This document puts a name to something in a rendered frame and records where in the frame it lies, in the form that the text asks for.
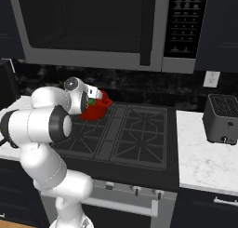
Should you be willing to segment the grey toaster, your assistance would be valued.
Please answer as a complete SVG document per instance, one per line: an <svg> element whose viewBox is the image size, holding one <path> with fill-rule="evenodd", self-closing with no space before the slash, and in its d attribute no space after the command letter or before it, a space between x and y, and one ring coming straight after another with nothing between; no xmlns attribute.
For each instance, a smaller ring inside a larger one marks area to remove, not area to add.
<svg viewBox="0 0 238 228"><path fill-rule="evenodd" d="M209 94L203 124L209 142L235 145L238 142L238 100L232 95Z"/></svg>

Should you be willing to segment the dark base cupboard drawer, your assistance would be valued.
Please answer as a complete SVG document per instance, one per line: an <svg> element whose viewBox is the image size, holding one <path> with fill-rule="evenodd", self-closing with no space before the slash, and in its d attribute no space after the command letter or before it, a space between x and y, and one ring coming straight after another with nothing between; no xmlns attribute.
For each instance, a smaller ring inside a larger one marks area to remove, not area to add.
<svg viewBox="0 0 238 228"><path fill-rule="evenodd" d="M180 188L170 228L238 228L238 207L214 203L215 197L238 201L238 196Z"/></svg>

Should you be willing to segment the silver oven door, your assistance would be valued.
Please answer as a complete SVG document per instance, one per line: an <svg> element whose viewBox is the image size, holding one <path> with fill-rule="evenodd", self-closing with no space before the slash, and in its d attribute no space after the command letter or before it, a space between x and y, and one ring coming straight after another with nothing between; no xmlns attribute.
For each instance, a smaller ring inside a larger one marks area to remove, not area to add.
<svg viewBox="0 0 238 228"><path fill-rule="evenodd" d="M93 180L85 174L71 176L60 185L41 193L49 218L57 212L54 202L64 198L72 203L72 209L83 211L88 220L86 228L170 228L174 206L179 191L179 181L173 178L157 179L148 184L123 184L115 182L112 190L105 188L106 181ZM141 192L135 195L132 186L139 186ZM158 200L154 190L165 192ZM89 197L127 203L149 208L153 200L158 202L158 216L149 217L120 210L99 208L83 204Z"/></svg>

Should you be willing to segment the dark wall cupboard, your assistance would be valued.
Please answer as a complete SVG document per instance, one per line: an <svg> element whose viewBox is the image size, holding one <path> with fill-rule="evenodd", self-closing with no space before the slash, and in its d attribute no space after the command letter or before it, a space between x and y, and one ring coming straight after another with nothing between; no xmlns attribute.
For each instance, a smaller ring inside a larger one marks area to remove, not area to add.
<svg viewBox="0 0 238 228"><path fill-rule="evenodd" d="M238 0L207 0L195 69L238 73Z"/></svg>
<svg viewBox="0 0 238 228"><path fill-rule="evenodd" d="M0 0L0 59L1 58L25 59L10 0Z"/></svg>

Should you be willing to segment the silver microwave oven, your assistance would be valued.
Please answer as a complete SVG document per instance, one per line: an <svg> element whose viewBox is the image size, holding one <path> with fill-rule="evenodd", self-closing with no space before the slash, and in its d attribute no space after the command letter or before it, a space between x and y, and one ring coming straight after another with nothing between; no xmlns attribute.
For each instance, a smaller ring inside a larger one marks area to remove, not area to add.
<svg viewBox="0 0 238 228"><path fill-rule="evenodd" d="M151 65L142 66L142 0L10 0L29 63L190 74L206 0L155 0Z"/></svg>

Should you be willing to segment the white wall socket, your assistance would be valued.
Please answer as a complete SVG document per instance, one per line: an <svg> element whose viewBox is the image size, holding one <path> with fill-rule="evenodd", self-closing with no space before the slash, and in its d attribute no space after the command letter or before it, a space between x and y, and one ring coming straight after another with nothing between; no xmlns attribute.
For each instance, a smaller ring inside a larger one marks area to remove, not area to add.
<svg viewBox="0 0 238 228"><path fill-rule="evenodd" d="M205 73L205 80L203 87L212 87L215 88L218 85L220 72L207 71Z"/></svg>

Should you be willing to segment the black gas hob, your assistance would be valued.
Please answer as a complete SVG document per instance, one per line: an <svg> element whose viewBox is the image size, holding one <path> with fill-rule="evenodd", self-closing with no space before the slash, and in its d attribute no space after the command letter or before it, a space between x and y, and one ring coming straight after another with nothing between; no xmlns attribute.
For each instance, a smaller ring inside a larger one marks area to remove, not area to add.
<svg viewBox="0 0 238 228"><path fill-rule="evenodd" d="M99 120L72 121L70 138L51 145L69 169L98 181L179 189L175 109L117 102Z"/></svg>

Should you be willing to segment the dark base cupboard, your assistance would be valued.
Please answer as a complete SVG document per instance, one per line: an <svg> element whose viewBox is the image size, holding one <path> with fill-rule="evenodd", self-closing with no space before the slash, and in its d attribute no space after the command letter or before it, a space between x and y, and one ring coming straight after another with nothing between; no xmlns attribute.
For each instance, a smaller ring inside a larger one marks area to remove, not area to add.
<svg viewBox="0 0 238 228"><path fill-rule="evenodd" d="M0 158L0 220L49 228L39 192L18 161Z"/></svg>

